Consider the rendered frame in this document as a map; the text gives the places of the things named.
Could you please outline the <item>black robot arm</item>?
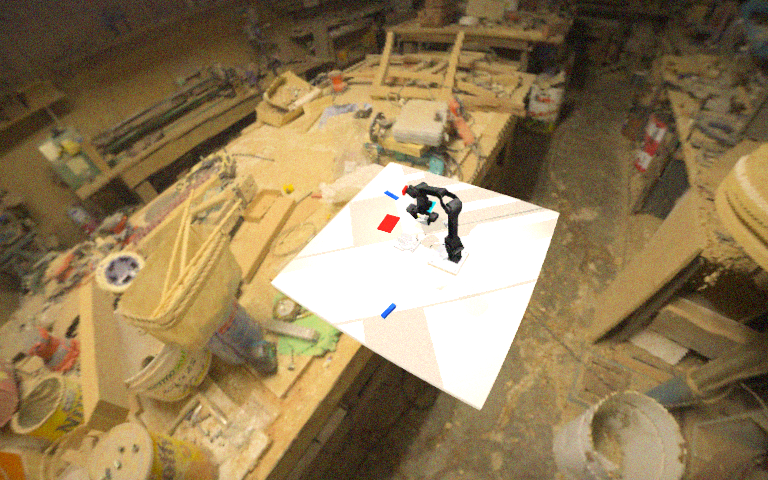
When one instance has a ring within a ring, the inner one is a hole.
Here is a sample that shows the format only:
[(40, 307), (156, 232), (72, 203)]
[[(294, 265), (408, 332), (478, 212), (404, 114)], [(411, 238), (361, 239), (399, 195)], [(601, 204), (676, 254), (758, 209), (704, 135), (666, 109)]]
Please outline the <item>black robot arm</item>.
[[(458, 236), (459, 214), (463, 206), (462, 201), (455, 194), (449, 192), (447, 188), (428, 186), (425, 182), (421, 182), (415, 187), (411, 184), (406, 193), (413, 199), (417, 199), (419, 206), (424, 206), (429, 202), (428, 210), (430, 210), (433, 201), (429, 200), (427, 196), (439, 199), (441, 207), (448, 215), (448, 235), (444, 237), (445, 249), (449, 259), (447, 260), (458, 265), (462, 258), (461, 251), (464, 250), (461, 238)], [(453, 200), (444, 204), (443, 197), (445, 196)]]

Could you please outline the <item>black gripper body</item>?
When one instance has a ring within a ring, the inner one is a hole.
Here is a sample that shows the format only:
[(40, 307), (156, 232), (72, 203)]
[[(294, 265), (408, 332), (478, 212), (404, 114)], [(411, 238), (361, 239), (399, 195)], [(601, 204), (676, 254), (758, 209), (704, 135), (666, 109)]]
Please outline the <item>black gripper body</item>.
[[(436, 219), (439, 217), (439, 214), (438, 214), (437, 212), (434, 212), (434, 211), (433, 211), (433, 212), (429, 212), (429, 211), (428, 211), (428, 204), (429, 204), (429, 202), (427, 202), (427, 204), (426, 204), (426, 205), (424, 205), (424, 206), (419, 206), (418, 204), (410, 203), (410, 204), (409, 204), (409, 205), (406, 207), (406, 212), (408, 212), (408, 213), (414, 213), (414, 212), (416, 212), (416, 213), (419, 213), (419, 214), (421, 214), (421, 215), (424, 215), (424, 214), (425, 214), (425, 215), (428, 215), (428, 216), (429, 216), (429, 217), (428, 217), (428, 220), (429, 220), (429, 221), (431, 221), (431, 222), (436, 222)], [(417, 207), (417, 208), (416, 208), (416, 207)]]

